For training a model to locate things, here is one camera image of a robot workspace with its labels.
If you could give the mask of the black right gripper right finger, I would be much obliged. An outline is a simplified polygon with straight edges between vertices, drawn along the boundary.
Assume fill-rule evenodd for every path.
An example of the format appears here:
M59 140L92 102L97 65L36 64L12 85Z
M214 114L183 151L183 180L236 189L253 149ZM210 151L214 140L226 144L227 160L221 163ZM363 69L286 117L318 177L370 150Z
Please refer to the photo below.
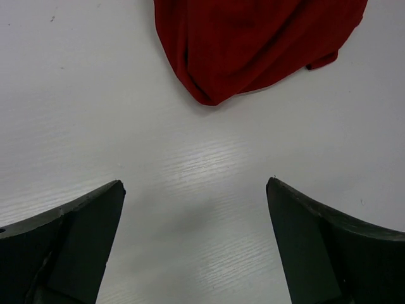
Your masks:
M292 303L404 303L404 233L317 202L272 177L271 223Z

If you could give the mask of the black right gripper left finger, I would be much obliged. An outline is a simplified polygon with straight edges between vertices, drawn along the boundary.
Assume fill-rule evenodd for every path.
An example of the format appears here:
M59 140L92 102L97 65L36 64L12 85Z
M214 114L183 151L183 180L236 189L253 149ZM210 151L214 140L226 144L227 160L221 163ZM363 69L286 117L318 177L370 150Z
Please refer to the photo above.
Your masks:
M95 303L125 194L114 180L1 227L1 303Z

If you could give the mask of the red t shirt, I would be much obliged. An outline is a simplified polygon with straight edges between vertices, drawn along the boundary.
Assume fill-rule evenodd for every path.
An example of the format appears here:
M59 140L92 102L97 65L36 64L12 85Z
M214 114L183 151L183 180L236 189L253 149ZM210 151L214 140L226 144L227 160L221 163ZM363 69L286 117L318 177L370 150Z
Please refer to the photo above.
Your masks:
M216 106L294 72L334 62L366 1L154 2L156 31L178 80Z

